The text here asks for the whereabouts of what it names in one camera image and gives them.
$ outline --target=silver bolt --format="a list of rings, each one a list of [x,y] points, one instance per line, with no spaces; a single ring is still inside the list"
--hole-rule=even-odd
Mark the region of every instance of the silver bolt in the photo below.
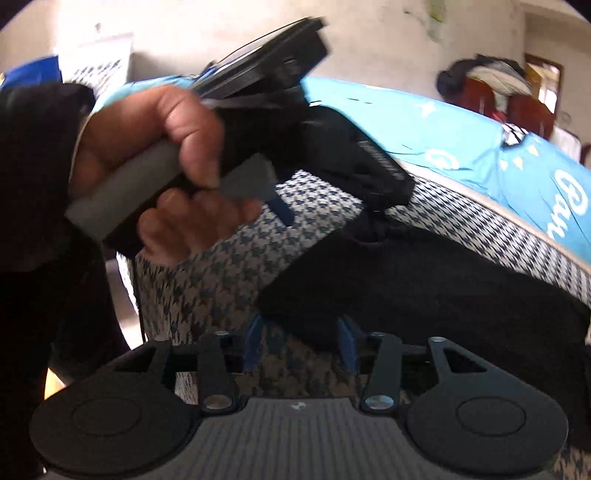
[[[394,406],[394,399],[387,395],[372,395],[365,399],[365,404],[371,410],[388,410]]]
[[[209,395],[203,406],[208,410],[223,410],[232,406],[232,399],[226,395]]]

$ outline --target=houndstooth tablecloth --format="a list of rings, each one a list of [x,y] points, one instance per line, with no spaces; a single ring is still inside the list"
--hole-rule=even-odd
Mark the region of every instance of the houndstooth tablecloth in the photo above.
[[[393,217],[449,237],[591,305],[590,275],[541,236],[435,182],[416,180],[410,205],[391,209]],[[175,269],[136,260],[135,295],[148,339],[186,343],[196,341],[203,332],[239,329],[255,313],[255,299],[266,285],[306,249],[361,211],[359,200],[303,171],[279,186],[278,193],[295,211],[296,222],[290,228],[265,208],[254,224]],[[257,370],[236,379],[242,394],[340,396],[355,395],[362,388],[339,358],[313,352],[279,327],[265,328],[261,348]],[[176,393],[195,403],[194,376],[179,375]],[[586,479],[591,456],[565,449],[555,470],[559,478]]]

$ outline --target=floor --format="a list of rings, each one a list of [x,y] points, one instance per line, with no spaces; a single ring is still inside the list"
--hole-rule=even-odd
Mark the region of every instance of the floor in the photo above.
[[[123,281],[121,280],[117,261],[109,260],[106,264],[106,269],[109,285],[111,287],[113,304],[115,305],[115,312],[117,314],[117,319],[119,320],[119,326],[121,327],[121,331],[123,332],[129,347],[136,348],[142,344],[139,318],[127,295]],[[51,397],[62,388],[64,388],[64,384],[51,370],[49,370],[45,384],[45,398]]]

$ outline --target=hand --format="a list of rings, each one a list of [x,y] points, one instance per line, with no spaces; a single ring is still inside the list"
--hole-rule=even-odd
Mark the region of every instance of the hand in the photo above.
[[[208,189],[193,198],[181,190],[167,190],[156,208],[139,218],[138,234],[145,245],[142,253],[157,264],[173,267],[232,236],[241,224],[253,222],[261,213],[258,199],[233,203],[215,190],[223,125],[194,94],[163,86],[130,95],[94,114],[80,140],[70,195],[77,198],[90,193],[163,135],[180,144],[178,160],[185,175]]]

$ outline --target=blue blanket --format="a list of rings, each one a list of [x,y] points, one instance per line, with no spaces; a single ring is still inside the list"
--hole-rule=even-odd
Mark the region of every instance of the blue blanket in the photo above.
[[[192,79],[164,77],[130,83],[95,108],[151,86]],[[504,146],[500,123],[410,93],[308,77],[310,102],[335,108],[397,158],[487,195],[591,263],[591,171],[534,134]]]

